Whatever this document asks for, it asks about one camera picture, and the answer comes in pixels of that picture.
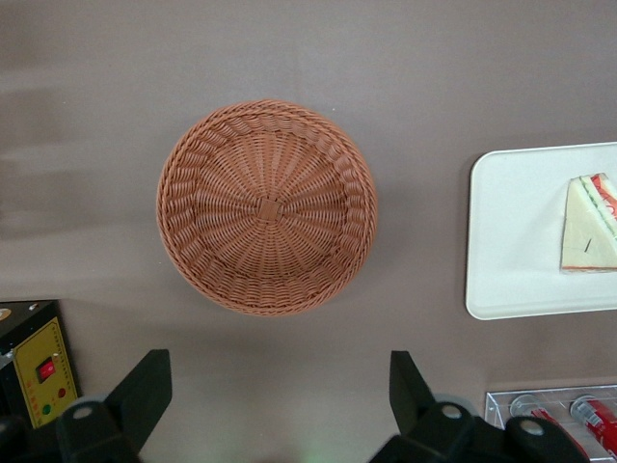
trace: round woven basket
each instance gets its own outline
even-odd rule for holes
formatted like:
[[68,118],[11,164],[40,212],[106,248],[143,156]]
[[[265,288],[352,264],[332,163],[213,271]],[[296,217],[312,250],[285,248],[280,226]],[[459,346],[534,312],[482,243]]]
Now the round woven basket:
[[177,142],[157,219],[174,265],[228,309],[285,315],[339,293],[364,263],[377,197],[336,125],[286,101],[221,108]]

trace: red button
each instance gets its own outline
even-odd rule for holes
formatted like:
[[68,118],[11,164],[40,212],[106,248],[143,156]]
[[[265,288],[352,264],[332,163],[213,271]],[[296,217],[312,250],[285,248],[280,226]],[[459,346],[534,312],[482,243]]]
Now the red button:
[[39,382],[42,383],[45,379],[56,372],[56,368],[54,367],[54,361],[49,357],[37,368],[37,376],[39,377]]

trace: sandwich slice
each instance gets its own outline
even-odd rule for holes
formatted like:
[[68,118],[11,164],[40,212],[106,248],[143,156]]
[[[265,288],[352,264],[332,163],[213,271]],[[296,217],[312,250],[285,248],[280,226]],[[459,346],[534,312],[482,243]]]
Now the sandwich slice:
[[570,181],[561,269],[617,271],[617,189],[605,174]]

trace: red packaged item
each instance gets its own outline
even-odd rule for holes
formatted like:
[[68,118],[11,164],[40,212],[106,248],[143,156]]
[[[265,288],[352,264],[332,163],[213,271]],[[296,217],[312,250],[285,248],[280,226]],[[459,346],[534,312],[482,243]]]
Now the red packaged item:
[[546,420],[547,422],[552,422],[559,426],[559,428],[566,434],[570,440],[577,446],[580,453],[585,455],[587,459],[589,459],[589,455],[580,446],[580,444],[566,431],[559,422],[552,417],[552,415],[547,411],[546,408],[542,406],[540,401],[532,394],[519,395],[517,398],[512,400],[510,404],[510,415],[513,417],[534,417],[540,418],[542,420]]
[[617,417],[606,405],[592,395],[584,395],[572,402],[570,415],[617,459]]

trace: yellow control panel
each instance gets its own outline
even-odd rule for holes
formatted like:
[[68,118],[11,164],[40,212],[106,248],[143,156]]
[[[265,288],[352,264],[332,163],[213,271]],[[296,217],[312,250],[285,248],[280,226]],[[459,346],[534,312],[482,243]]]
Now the yellow control panel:
[[55,420],[77,398],[58,318],[16,346],[13,355],[33,427]]

